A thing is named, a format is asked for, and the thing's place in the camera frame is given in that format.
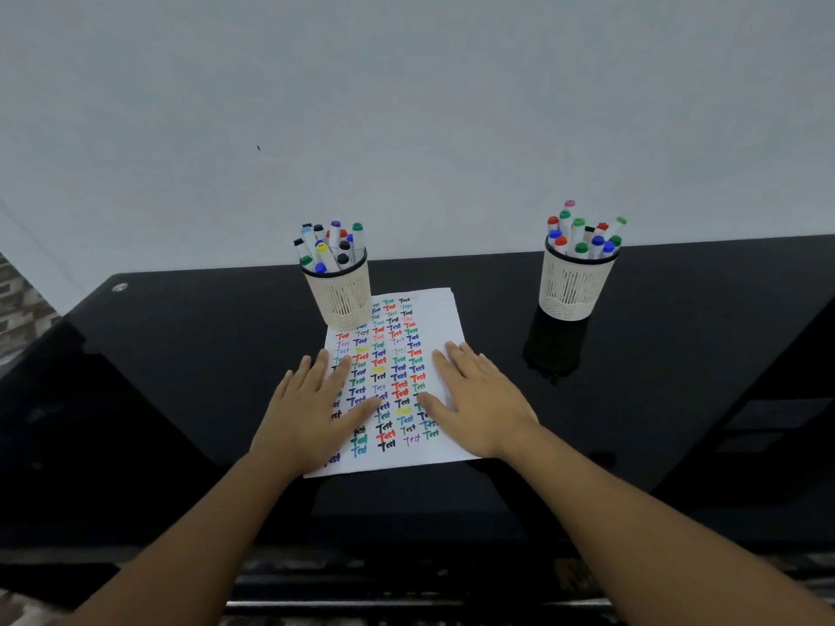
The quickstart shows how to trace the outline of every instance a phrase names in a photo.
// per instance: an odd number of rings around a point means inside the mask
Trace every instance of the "paper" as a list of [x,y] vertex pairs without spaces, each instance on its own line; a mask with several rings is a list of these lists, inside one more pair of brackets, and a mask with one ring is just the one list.
[[353,358],[333,404],[334,417],[369,397],[379,397],[382,404],[326,466],[305,477],[475,459],[415,400],[417,393],[427,391],[452,406],[432,351],[444,351],[447,340],[464,340],[453,291],[435,288],[371,299],[368,324],[342,334],[328,330],[325,349],[332,356],[329,373],[342,357]]

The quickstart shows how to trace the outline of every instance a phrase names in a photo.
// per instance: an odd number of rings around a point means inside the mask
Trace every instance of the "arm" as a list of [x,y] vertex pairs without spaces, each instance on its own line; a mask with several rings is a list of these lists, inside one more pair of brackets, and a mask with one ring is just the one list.
[[455,410],[418,401],[461,446],[522,475],[557,515],[621,616],[656,624],[835,623],[835,612],[760,558],[612,476],[541,427],[519,390],[462,343],[433,360]]
[[371,398],[339,420],[331,405],[351,367],[322,381],[327,351],[287,371],[250,451],[174,526],[64,623],[68,626],[216,626],[246,552],[284,488],[324,465],[379,406]]

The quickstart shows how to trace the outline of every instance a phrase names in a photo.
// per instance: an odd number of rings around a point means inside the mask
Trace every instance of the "forearm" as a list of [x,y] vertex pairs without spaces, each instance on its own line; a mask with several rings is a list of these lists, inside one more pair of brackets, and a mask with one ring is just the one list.
[[777,569],[617,479],[541,426],[508,463],[543,498],[635,626],[831,624],[833,611]]
[[66,623],[215,626],[250,545],[293,477],[287,465],[244,456]]

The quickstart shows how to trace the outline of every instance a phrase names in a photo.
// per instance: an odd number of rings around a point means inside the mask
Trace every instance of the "black tabletop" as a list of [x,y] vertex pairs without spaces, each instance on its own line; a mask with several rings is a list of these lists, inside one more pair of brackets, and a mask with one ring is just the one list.
[[[541,252],[370,262],[450,287],[542,423],[747,545],[835,545],[835,236],[624,248],[594,313],[538,309]],[[147,543],[246,452],[326,327],[298,267],[111,277],[0,380],[0,546]],[[558,543],[500,463],[300,480],[263,544]]]

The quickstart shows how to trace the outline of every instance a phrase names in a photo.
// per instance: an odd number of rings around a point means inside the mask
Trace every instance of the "white pen holder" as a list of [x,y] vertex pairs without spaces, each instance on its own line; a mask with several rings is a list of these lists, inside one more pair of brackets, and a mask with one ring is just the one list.
[[368,251],[347,270],[318,274],[301,268],[328,327],[355,330],[371,319],[371,283],[368,280]]
[[558,253],[545,241],[539,307],[559,320],[587,318],[619,253],[601,260],[581,260]]

